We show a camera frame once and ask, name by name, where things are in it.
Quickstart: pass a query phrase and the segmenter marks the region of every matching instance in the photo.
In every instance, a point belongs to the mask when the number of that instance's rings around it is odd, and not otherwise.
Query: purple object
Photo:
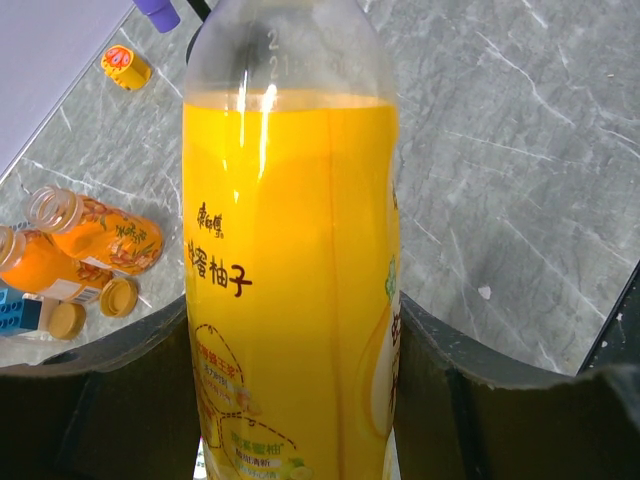
[[[180,17],[171,5],[171,0],[133,0],[133,3],[149,17],[160,33],[167,33],[180,23]]]

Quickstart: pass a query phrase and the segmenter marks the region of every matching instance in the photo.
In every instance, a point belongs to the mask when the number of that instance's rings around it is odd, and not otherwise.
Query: yellow bottle cap
[[[73,340],[84,327],[86,318],[87,312],[82,305],[61,303],[51,312],[49,333],[58,340]]]
[[[100,60],[105,75],[126,90],[144,87],[151,77],[151,68],[133,50],[122,45],[109,48]]]
[[[116,277],[109,281],[100,294],[100,311],[107,317],[129,315],[138,303],[138,286],[133,280]]]

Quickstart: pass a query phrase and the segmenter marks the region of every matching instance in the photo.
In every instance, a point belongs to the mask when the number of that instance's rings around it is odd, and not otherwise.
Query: small glass bottle
[[[138,275],[162,252],[154,222],[51,185],[31,196],[25,215],[64,253],[96,267]]]
[[[0,226],[0,278],[27,293],[86,303],[98,297],[113,273],[65,255],[38,230]]]

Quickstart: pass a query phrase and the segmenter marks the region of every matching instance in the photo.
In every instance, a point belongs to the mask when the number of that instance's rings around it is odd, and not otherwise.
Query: blue toy block
[[[22,299],[0,305],[0,336],[19,335],[38,329],[42,302]]]
[[[9,285],[4,283],[4,281],[0,278],[0,305],[22,300],[23,295],[24,295],[24,292],[21,292],[20,290],[16,290],[15,288],[11,288]]]

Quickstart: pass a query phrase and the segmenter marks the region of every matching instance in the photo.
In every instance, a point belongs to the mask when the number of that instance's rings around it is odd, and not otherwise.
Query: plastic bottle
[[[186,293],[211,476],[389,478],[397,114],[375,31],[355,0],[221,0],[185,90]]]
[[[86,303],[98,297],[112,276],[68,257],[42,232],[0,226],[0,277],[16,290]]]
[[[152,221],[51,185],[31,196],[25,215],[64,253],[99,268],[138,275],[162,252],[162,230]]]

